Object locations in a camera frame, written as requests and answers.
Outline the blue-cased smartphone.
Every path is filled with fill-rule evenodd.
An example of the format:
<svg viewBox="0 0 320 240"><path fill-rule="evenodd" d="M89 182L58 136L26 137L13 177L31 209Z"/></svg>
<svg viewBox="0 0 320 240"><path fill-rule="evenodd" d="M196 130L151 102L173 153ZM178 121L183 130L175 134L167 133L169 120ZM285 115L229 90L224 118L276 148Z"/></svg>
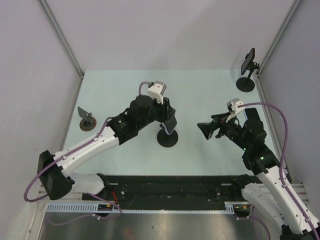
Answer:
<svg viewBox="0 0 320 240"><path fill-rule="evenodd" d="M261 121L259 113L255 107L245 108L244 114L245 114L246 120Z"/></svg>

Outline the rusty round phone stand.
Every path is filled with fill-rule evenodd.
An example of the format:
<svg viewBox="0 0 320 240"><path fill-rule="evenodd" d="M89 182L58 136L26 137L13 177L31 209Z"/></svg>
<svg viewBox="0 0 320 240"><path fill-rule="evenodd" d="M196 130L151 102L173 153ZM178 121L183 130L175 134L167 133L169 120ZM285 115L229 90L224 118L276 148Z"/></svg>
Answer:
<svg viewBox="0 0 320 240"><path fill-rule="evenodd" d="M91 112L85 111L80 106L77 107L78 115L81 118L79 127L84 132L93 130L97 125L97 120L92 116Z"/></svg>

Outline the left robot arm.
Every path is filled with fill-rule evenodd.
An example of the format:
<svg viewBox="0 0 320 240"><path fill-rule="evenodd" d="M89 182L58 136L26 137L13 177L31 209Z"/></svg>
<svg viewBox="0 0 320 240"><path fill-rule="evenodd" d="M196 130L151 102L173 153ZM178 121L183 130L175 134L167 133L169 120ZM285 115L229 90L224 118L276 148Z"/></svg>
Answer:
<svg viewBox="0 0 320 240"><path fill-rule="evenodd" d="M54 201L78 192L107 199L111 188L101 173L79 174L75 171L99 154L137 137L140 130L153 122L161 123L165 133L171 133L177 125L175 113L167 97L158 103L147 95L139 95L124 112L107 118L95 135L56 153L42 152L37 174L47 197Z"/></svg>

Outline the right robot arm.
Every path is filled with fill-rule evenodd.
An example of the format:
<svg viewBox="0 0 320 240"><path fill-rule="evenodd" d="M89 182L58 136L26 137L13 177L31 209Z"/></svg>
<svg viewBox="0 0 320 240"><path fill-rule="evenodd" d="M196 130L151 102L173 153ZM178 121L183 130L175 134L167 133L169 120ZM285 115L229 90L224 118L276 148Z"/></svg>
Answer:
<svg viewBox="0 0 320 240"><path fill-rule="evenodd" d="M265 144L267 133L256 108L244 111L246 120L243 125L230 112L212 115L211 122L201 122L197 127L209 140L217 131L215 138L227 137L244 153L245 167L252 171L268 193L247 174L233 179L231 196L237 200L253 204L265 218L273 221L281 230L282 240L318 240L320 221L315 217L280 169L280 162Z"/></svg>

